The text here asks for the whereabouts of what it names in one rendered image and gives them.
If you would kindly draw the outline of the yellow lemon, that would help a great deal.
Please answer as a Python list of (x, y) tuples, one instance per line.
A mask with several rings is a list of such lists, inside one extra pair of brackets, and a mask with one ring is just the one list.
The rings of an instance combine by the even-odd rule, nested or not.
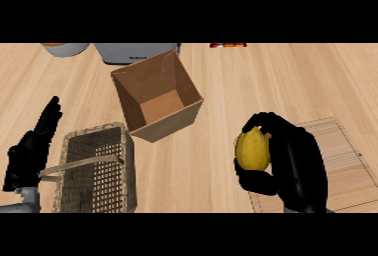
[(269, 139), (270, 136), (261, 133), (258, 127), (239, 134), (235, 157), (244, 170), (266, 170), (270, 163)]

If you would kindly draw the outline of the woven wicker basket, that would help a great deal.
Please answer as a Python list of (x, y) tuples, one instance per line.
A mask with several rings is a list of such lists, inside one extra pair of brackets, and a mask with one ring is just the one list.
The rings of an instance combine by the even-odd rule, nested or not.
[(40, 173), (56, 183), (58, 213), (133, 213), (137, 206), (134, 143), (120, 122), (65, 135), (61, 162)]

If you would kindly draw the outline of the brown cardboard box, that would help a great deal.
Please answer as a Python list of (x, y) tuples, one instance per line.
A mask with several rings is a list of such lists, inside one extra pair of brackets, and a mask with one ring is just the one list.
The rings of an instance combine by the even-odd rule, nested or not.
[(204, 98), (173, 50), (111, 72), (131, 136), (151, 143), (193, 124)]

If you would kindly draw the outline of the pale wooden cutting board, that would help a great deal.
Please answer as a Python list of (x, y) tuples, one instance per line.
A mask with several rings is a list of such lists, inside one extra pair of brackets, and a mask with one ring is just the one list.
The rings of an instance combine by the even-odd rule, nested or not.
[(313, 134), (328, 175), (326, 208), (337, 213), (378, 213), (378, 176), (341, 122), (325, 118), (301, 123)]

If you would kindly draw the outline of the grey appliance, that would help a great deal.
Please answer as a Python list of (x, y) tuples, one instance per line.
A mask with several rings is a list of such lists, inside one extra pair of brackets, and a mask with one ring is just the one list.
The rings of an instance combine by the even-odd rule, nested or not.
[(180, 52), (179, 43), (96, 43), (95, 47), (108, 65), (129, 65), (170, 50)]

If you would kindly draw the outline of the white bowl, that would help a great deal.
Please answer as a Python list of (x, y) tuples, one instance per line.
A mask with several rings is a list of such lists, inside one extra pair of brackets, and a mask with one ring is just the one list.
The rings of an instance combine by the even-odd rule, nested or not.
[(55, 57), (72, 57), (80, 54), (89, 47), (89, 43), (43, 43), (46, 51)]

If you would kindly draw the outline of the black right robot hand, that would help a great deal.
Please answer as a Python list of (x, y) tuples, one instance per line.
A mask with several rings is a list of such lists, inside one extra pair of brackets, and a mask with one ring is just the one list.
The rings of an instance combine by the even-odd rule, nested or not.
[(257, 126), (263, 134), (272, 135), (272, 173), (247, 170), (233, 161), (242, 189), (267, 196), (279, 195), (287, 212), (325, 213), (328, 178), (315, 136), (273, 112), (254, 114), (242, 132)]

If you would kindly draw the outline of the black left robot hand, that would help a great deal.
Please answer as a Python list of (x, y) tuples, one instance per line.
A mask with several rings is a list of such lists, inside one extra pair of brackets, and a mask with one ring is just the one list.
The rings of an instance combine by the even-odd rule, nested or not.
[(59, 97), (53, 96), (41, 112), (35, 128), (24, 134), (19, 143), (9, 148), (4, 192), (38, 185), (40, 171), (46, 168), (49, 148), (61, 118)]

